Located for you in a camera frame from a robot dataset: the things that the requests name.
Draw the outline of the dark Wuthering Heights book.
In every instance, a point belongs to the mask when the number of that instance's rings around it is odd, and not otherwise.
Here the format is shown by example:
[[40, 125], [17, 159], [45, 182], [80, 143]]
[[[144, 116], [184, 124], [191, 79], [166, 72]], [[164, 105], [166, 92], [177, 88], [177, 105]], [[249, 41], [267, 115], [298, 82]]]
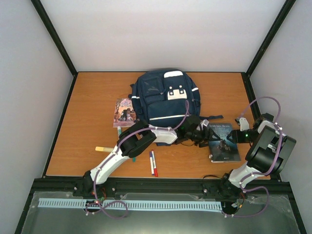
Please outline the dark Wuthering Heights book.
[[211, 162], [240, 162], [237, 144], [227, 139], [228, 134], [233, 130], [232, 125], [230, 123], [210, 123], [209, 128], [220, 138], [220, 140], [209, 142]]

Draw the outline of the navy blue student backpack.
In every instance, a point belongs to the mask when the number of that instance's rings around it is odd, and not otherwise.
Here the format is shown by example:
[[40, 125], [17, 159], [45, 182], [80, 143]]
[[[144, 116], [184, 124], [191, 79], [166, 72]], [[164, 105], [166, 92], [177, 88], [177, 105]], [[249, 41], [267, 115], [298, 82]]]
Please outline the navy blue student backpack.
[[222, 115], [204, 117], [200, 114], [199, 89], [193, 80], [180, 70], [154, 70], [141, 75], [131, 94], [138, 120], [156, 127], [176, 127], [186, 115], [200, 120], [222, 119]]

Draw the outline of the pink Taming of Shrew book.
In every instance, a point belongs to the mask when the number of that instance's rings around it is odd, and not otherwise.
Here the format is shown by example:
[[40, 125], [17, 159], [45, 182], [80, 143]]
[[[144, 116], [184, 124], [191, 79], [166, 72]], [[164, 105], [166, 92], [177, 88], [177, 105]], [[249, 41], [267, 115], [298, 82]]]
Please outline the pink Taming of Shrew book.
[[129, 98], [116, 100], [113, 127], [131, 127], [136, 120], [136, 113]]

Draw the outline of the orange Treehouse paperback book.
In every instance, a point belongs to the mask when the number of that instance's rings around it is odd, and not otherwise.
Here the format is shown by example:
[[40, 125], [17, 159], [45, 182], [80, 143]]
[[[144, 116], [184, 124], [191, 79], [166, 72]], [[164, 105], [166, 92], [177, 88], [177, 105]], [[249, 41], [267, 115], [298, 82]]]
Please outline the orange Treehouse paperback book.
[[207, 126], [209, 126], [209, 121], [207, 119], [204, 119], [204, 120], [201, 121], [200, 125], [202, 127], [207, 127]]

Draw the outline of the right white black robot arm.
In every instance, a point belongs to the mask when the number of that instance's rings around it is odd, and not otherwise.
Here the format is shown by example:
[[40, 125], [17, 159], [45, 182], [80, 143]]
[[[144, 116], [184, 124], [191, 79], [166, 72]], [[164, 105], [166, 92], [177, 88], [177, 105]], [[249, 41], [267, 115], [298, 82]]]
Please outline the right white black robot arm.
[[244, 117], [238, 117], [239, 130], [232, 130], [227, 139], [232, 143], [250, 143], [246, 162], [225, 173], [218, 187], [224, 198], [239, 196], [248, 183], [261, 176], [279, 174], [289, 159], [296, 140], [282, 132], [282, 128], [269, 113], [262, 114], [250, 128]]

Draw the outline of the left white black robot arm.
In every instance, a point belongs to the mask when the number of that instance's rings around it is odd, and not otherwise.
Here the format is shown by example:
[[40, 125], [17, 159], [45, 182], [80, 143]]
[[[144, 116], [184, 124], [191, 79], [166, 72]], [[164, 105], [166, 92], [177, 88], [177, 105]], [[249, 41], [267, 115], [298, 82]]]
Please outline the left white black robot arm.
[[86, 171], [81, 190], [90, 196], [101, 192], [101, 185], [122, 163], [143, 153], [152, 143], [168, 145], [191, 140], [195, 146], [206, 147], [220, 137], [209, 127], [208, 120], [196, 115], [186, 115], [176, 127], [156, 127], [142, 120], [119, 136], [116, 146], [95, 168]]

